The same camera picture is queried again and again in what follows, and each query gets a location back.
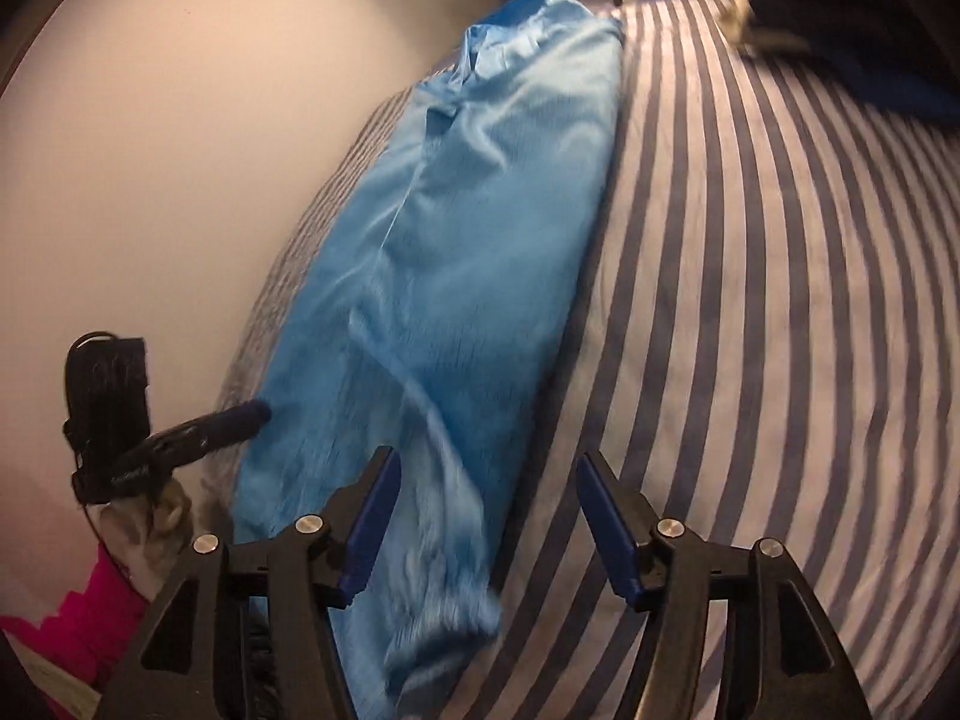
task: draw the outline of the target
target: white wall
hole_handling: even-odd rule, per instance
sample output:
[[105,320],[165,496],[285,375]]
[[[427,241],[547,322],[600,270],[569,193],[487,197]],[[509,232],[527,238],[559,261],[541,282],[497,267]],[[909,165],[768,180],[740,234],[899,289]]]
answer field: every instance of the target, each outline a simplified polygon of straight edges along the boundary
[[498,0],[67,0],[0,98],[0,613],[85,583],[62,364],[148,344],[155,429],[214,406],[304,206]]

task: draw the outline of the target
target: silver bolt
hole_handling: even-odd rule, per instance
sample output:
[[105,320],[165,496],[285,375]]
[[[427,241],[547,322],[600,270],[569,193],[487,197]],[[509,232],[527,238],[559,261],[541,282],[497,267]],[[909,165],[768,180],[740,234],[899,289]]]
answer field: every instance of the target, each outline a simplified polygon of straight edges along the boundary
[[760,541],[760,552],[767,557],[779,557],[784,553],[784,546],[776,538],[763,538]]
[[666,536],[666,538],[678,538],[686,532],[683,522],[680,522],[679,519],[670,519],[669,517],[661,519],[661,521],[656,524],[656,529],[661,532],[661,536]]
[[213,533],[204,533],[203,536],[197,536],[197,539],[193,542],[194,551],[199,552],[200,555],[213,552],[218,546],[220,546],[220,540]]
[[301,533],[317,533],[323,528],[323,519],[315,514],[307,514],[296,521],[296,529]]

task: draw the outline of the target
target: blue pillowcase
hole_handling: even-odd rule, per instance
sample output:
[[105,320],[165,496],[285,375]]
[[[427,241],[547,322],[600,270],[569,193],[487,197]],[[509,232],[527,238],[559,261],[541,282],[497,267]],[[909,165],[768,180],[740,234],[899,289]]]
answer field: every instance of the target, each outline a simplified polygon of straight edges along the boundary
[[613,148],[618,23],[513,0],[416,87],[306,276],[233,500],[272,536],[400,452],[368,588],[331,613],[361,718],[423,704],[496,635],[488,567]]

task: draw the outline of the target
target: striped bed sheet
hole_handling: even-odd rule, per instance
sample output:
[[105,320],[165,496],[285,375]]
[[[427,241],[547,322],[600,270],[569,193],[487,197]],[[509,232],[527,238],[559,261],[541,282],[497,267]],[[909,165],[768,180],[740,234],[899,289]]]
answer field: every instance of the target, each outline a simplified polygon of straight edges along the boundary
[[[784,541],[875,717],[909,717],[957,647],[960,139],[733,55],[716,11],[621,9],[616,160],[493,567],[502,632],[445,720],[613,716],[643,616],[611,593],[579,513],[587,447],[711,541]],[[256,391],[407,95],[371,116],[277,259],[223,405]],[[206,466],[224,503],[238,458]],[[720,675],[712,606],[699,717]]]

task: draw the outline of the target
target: pink fabric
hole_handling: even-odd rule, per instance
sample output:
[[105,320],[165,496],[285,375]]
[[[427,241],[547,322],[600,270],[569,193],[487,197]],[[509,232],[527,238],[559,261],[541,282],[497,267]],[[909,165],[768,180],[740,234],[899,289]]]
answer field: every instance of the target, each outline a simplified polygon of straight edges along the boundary
[[[147,601],[117,573],[101,546],[83,593],[69,593],[59,611],[39,628],[18,617],[0,617],[0,629],[103,691],[146,610]],[[70,717],[54,702],[50,704],[58,717]]]

